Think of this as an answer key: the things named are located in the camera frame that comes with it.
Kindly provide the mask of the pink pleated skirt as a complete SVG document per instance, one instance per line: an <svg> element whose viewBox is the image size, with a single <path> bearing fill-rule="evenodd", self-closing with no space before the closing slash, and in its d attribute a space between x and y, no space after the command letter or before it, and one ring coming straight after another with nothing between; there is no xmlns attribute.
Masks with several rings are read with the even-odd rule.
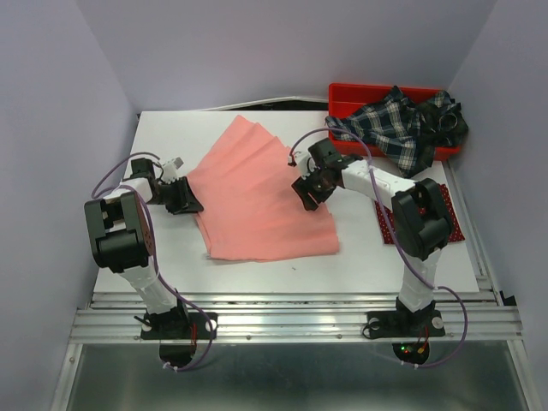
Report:
<svg viewBox="0 0 548 411"><path fill-rule="evenodd" d="M261 124L237 116L188 181L204 210L196 222L213 259L276 261L340 250L327 207L306 211L291 185L289 149Z"/></svg>

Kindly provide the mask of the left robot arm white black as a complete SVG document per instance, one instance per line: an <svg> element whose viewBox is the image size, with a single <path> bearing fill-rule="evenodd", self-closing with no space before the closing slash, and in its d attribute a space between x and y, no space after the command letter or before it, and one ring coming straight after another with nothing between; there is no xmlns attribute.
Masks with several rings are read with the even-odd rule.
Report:
<svg viewBox="0 0 548 411"><path fill-rule="evenodd" d="M171 337L184 336L191 318L159 274L152 219L146 207L161 205L172 215L204 211L188 179L178 174L182 165L180 158L161 164L149 153L132 157L130 177L110 191L95 188L84 205L96 264L125 279L144 301L147 314L163 314L161 327Z"/></svg>

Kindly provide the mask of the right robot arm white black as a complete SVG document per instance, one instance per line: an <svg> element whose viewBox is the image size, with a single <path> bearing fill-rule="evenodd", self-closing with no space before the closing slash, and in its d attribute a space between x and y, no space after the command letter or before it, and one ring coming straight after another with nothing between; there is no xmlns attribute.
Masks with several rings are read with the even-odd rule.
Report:
<svg viewBox="0 0 548 411"><path fill-rule="evenodd" d="M301 176L292 184L304 208L315 211L336 188L376 200L402 257L404 274L394 313L395 327L413 334L425 323L422 310L432 304L436 266L453 232L452 217L440 186L430 178L415 181L381 170L357 155L342 155L330 140L307 152L292 150L289 166Z"/></svg>

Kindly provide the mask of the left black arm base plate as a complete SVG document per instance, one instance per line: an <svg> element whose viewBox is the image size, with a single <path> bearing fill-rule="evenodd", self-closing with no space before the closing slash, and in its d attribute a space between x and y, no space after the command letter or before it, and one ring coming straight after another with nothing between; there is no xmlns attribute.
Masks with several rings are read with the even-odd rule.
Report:
<svg viewBox="0 0 548 411"><path fill-rule="evenodd" d="M140 339L159 343L158 356L165 368L175 372L187 371L200 362L198 343L208 344L217 337L218 315L206 312L190 313L177 318L178 312L160 315L145 313L134 316L140 323Z"/></svg>

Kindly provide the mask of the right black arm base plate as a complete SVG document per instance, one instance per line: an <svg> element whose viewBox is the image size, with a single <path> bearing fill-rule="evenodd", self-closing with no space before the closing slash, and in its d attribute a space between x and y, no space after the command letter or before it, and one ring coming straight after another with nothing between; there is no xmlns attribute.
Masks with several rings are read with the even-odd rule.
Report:
<svg viewBox="0 0 548 411"><path fill-rule="evenodd" d="M431 352L430 340L446 335L440 312L420 319L398 311L373 311L366 314L361 335L367 340L393 339L392 350L399 361L425 366Z"/></svg>

